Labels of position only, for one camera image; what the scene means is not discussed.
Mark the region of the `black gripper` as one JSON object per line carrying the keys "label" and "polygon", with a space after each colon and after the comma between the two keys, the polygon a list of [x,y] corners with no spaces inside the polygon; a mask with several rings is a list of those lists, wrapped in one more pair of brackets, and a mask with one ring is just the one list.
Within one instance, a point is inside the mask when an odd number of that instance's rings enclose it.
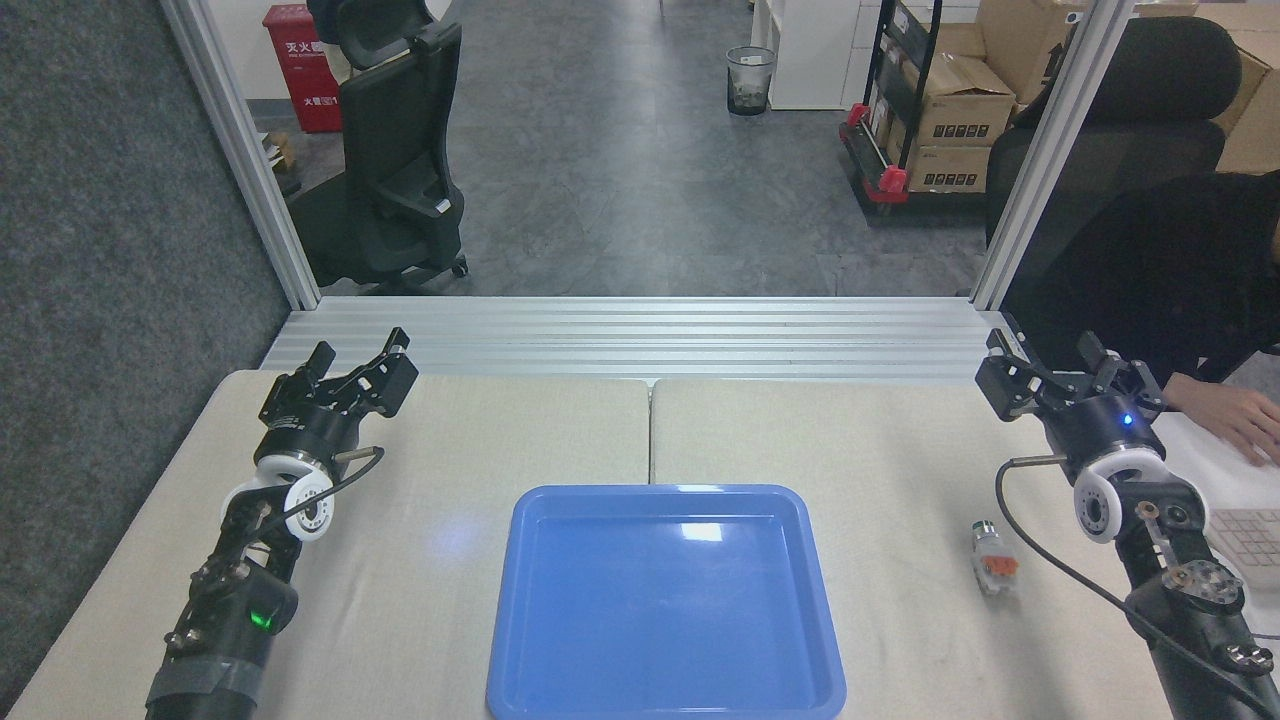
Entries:
{"label": "black gripper", "polygon": [[1164,413],[1167,401],[1149,366],[1107,350],[1093,332],[1084,332],[1076,350],[1088,378],[1073,401],[1068,373],[1051,372],[1015,352],[1002,329],[986,341],[975,382],[1002,421],[1048,413],[1050,447],[1065,457],[1065,473],[1076,477],[1085,465],[1121,448],[1147,448],[1161,459],[1166,448],[1142,413]]}
{"label": "black gripper", "polygon": [[360,419],[369,413],[394,416],[419,377],[407,355],[410,342],[403,328],[394,328],[378,356],[332,379],[325,374],[337,354],[317,342],[306,363],[270,388],[259,414],[268,432],[256,461],[305,454],[325,469],[347,469],[335,456],[356,448]]}

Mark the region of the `person's hand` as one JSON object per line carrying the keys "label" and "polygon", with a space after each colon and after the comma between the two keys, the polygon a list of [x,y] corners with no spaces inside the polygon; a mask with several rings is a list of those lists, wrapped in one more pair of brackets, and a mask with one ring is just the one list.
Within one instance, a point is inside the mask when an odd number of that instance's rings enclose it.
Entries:
{"label": "person's hand", "polygon": [[1265,395],[1234,386],[1170,375],[1170,407],[1229,443],[1254,466],[1279,464],[1279,407]]}

